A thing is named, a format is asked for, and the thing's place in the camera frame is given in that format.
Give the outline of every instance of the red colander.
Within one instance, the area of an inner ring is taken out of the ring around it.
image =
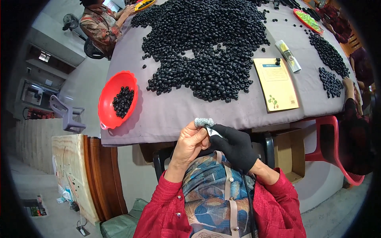
[[[117,117],[114,111],[114,106],[112,102],[114,97],[120,92],[121,87],[128,86],[130,89],[134,90],[134,98],[130,109],[128,110],[125,117]],[[138,85],[136,84],[136,78],[130,71],[121,71],[116,73],[110,78],[102,89],[101,96],[98,102],[98,117],[101,122],[101,128],[106,130],[108,128],[115,129],[115,127],[120,126],[125,122],[133,113],[136,103],[138,101]]]

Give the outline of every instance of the gray tablecloth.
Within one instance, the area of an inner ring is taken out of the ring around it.
[[[156,4],[163,2],[164,0],[158,0]],[[299,3],[302,7],[307,7],[303,2]],[[239,100],[233,100],[229,104],[224,101],[210,103],[197,99],[189,88],[184,87],[160,96],[151,91],[147,92],[147,80],[151,79],[152,74],[160,67],[160,62],[155,62],[152,58],[142,60],[141,56],[144,55],[141,49],[142,38],[151,31],[151,27],[132,28],[130,26],[132,17],[130,17],[122,30],[123,36],[116,44],[107,80],[119,71],[130,70],[138,80],[138,103],[132,116],[120,127],[101,130],[102,144],[111,146],[175,141],[180,130],[196,117],[213,118],[215,123],[236,129],[247,129],[341,112],[344,96],[327,98],[319,79],[318,68],[325,67],[327,70],[329,68],[323,64],[315,48],[310,45],[309,35],[304,32],[307,28],[299,27],[301,23],[294,17],[292,9],[283,5],[279,8],[275,10],[272,3],[262,4],[258,8],[260,11],[263,9],[270,11],[266,14],[265,26],[271,45],[264,46],[265,53],[257,50],[254,58],[281,58],[275,42],[283,40],[287,44],[302,68],[299,73],[291,73],[300,108],[267,112],[254,66],[250,71],[250,79],[254,81],[249,88],[250,92],[240,92]],[[337,49],[350,69],[349,61],[335,37],[326,29],[323,37]],[[142,69],[144,64],[147,65],[146,69]]]

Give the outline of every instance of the red plastic chair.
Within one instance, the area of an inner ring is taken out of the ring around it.
[[[347,178],[350,184],[359,186],[364,180],[365,176],[347,172],[344,169],[339,159],[339,124],[337,122],[337,118],[335,116],[329,115],[329,116],[323,116],[323,117],[317,117],[317,118],[308,118],[302,121],[311,121],[311,120],[316,120],[316,134],[317,134],[316,150],[310,154],[306,154],[306,161],[325,161],[325,162],[331,163],[337,166],[341,170],[341,172],[344,174],[345,178]],[[323,154],[320,149],[320,126],[326,125],[326,124],[333,125],[333,129],[335,133],[334,145],[333,145],[333,158],[334,158],[333,162],[329,162],[328,160],[326,160],[323,157]]]

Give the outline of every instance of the wooden cabinet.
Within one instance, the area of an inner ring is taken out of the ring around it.
[[[82,134],[52,137],[58,183],[69,186],[82,215],[91,223],[127,214],[116,147]]]

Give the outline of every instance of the plant illustration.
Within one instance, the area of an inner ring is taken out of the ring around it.
[[[277,100],[275,100],[275,98],[273,98],[271,95],[270,95],[270,99],[268,100],[268,102],[270,103],[270,102],[272,102],[272,104],[274,104],[274,109],[275,109],[275,107],[276,108],[279,108],[279,106],[277,105]]]

